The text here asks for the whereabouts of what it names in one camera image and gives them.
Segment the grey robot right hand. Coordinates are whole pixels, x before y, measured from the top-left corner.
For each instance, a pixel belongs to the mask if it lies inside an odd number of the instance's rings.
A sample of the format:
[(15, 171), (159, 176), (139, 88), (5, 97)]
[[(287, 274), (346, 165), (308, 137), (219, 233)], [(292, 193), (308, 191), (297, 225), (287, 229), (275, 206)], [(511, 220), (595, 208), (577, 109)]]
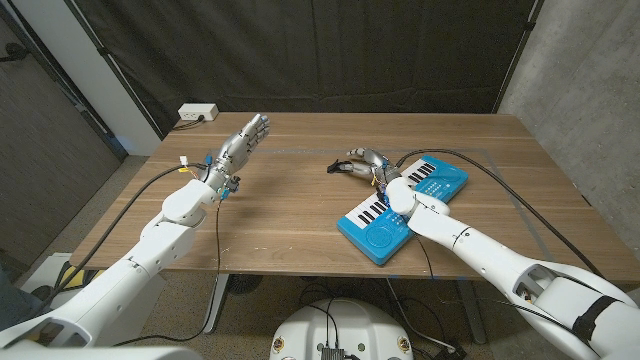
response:
[(349, 160), (340, 169), (372, 183), (387, 185), (401, 176), (399, 169), (380, 152), (370, 148), (356, 148), (347, 153)]

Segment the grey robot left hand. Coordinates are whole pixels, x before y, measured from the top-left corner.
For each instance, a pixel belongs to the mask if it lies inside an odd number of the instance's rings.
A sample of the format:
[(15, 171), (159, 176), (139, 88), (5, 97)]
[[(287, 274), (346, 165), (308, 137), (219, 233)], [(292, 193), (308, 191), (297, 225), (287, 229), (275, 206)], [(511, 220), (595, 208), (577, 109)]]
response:
[(266, 115), (256, 114), (239, 132), (225, 140), (210, 169), (204, 173), (203, 182), (213, 190), (219, 190), (244, 167), (269, 131), (270, 119)]

